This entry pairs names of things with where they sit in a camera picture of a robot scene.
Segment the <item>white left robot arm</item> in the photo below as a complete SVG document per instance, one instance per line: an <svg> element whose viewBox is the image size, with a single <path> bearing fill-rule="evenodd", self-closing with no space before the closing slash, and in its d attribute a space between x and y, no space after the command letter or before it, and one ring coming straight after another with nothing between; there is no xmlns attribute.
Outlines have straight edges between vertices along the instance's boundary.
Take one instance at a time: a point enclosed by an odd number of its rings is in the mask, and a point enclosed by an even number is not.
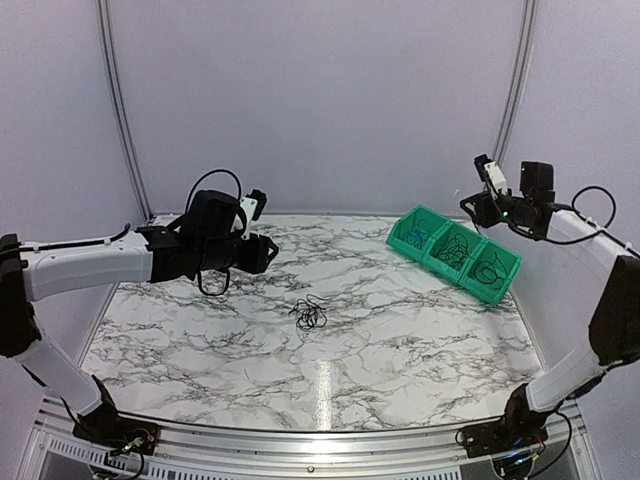
<svg viewBox="0 0 640 480"><path fill-rule="evenodd" d="M74 434L129 449L151 444L157 428L121 416L106 387L83 371L36 324L34 305L45 298L120 283L162 283L205 271L265 272L277 245L251 232L267 199L260 190L238 198L216 190L189 197L186 212L167 226L126 228L113 236L68 243L1 239L1 354L12 359L72 413Z"/></svg>

